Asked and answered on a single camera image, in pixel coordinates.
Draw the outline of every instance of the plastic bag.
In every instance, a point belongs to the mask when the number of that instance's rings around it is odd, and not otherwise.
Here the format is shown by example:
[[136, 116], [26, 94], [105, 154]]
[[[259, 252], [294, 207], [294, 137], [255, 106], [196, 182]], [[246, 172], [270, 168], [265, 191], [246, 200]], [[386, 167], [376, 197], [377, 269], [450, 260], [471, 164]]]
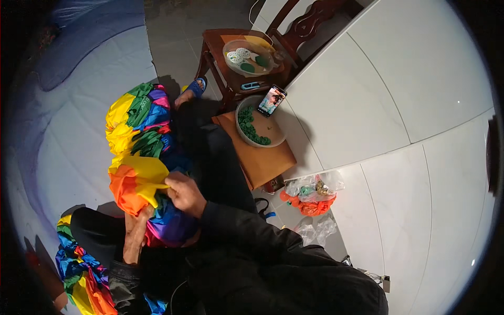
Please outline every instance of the plastic bag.
[[326, 238], [336, 233], [336, 222], [330, 214], [326, 214], [317, 223], [317, 242], [322, 247], [326, 246]]
[[343, 177], [338, 170], [319, 174], [319, 178], [332, 191], [340, 191], [345, 189]]
[[313, 187], [315, 184], [316, 184], [315, 176], [301, 177], [287, 182], [285, 186], [285, 192], [289, 196], [295, 197], [301, 192], [302, 187], [307, 187], [306, 189], [309, 189]]
[[315, 228], [313, 227], [313, 218], [306, 217], [302, 219], [296, 227], [294, 227], [294, 232], [301, 235], [303, 238], [303, 246], [310, 245], [311, 242], [317, 236]]
[[291, 197], [298, 196], [301, 202], [317, 202], [334, 198], [336, 191], [344, 188], [343, 178], [335, 170], [292, 180], [286, 184], [285, 192]]

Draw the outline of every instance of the blue-handled scissors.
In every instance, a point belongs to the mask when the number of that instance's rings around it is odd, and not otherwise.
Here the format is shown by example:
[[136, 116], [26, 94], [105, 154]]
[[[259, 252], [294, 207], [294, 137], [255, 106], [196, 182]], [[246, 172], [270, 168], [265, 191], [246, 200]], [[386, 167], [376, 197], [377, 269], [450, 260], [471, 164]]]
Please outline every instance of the blue-handled scissors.
[[258, 82], [250, 82], [250, 83], [245, 83], [241, 85], [242, 90], [252, 90], [252, 89], [257, 89], [261, 87], [261, 84], [263, 84], [264, 81], [258, 81]]

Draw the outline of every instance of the black jacket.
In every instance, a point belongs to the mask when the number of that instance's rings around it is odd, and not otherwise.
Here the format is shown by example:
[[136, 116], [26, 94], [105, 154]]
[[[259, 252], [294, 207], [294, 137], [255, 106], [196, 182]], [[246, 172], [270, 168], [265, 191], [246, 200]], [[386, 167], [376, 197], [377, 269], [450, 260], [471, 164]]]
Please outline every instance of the black jacket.
[[[194, 306], [199, 299], [206, 314], [388, 313], [385, 293], [373, 280], [334, 261], [321, 246], [303, 247], [289, 229], [211, 202], [200, 224], [199, 245], [177, 256], [174, 265], [157, 261], [157, 267], [145, 269], [112, 263], [110, 292], [119, 314], [150, 314], [147, 291], [173, 305], [184, 300]], [[141, 266], [144, 260], [142, 253]], [[180, 313], [191, 311], [173, 310]]]

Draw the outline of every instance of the gray tile floor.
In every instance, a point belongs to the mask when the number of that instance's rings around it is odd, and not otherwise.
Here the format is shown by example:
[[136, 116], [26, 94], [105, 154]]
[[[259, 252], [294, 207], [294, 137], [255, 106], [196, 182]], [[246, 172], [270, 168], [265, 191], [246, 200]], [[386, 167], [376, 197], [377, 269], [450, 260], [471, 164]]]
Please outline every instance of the gray tile floor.
[[[282, 223], [285, 224], [286, 228], [293, 229], [301, 220], [306, 218], [301, 214], [299, 209], [281, 201], [279, 192], [274, 195], [269, 195], [263, 192], [261, 188], [258, 188], [252, 192], [252, 195], [254, 198], [266, 198], [270, 202], [270, 207], [274, 209]], [[258, 204], [259, 208], [264, 206], [263, 203], [264, 202]], [[323, 216], [324, 215], [313, 217], [313, 226], [315, 228]], [[315, 239], [312, 244], [318, 244], [317, 240]], [[347, 251], [338, 228], [336, 233], [331, 234], [326, 238], [326, 246], [324, 248], [334, 260], [342, 261], [343, 258], [345, 258]]]
[[[248, 14], [254, 2], [145, 0], [145, 23], [159, 82], [167, 85], [171, 94], [178, 95], [180, 88], [189, 84], [198, 70], [203, 31], [216, 28], [250, 29]], [[208, 72], [206, 76], [209, 86], [204, 96], [221, 99], [212, 73]]]

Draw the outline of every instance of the black pants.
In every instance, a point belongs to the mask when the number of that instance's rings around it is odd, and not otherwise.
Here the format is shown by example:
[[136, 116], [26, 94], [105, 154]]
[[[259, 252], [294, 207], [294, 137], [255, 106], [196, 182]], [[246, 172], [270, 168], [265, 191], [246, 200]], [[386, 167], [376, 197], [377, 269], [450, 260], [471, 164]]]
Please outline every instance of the black pants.
[[[257, 213], [252, 194], [241, 170], [229, 135], [210, 118], [220, 106], [215, 101], [195, 99], [172, 113], [178, 142], [193, 161], [193, 177], [203, 196], [212, 202]], [[77, 243], [104, 267], [112, 260], [122, 261], [124, 218], [114, 218], [89, 208], [72, 215], [72, 235]], [[144, 249], [141, 262], [168, 259], [177, 265], [191, 248]]]

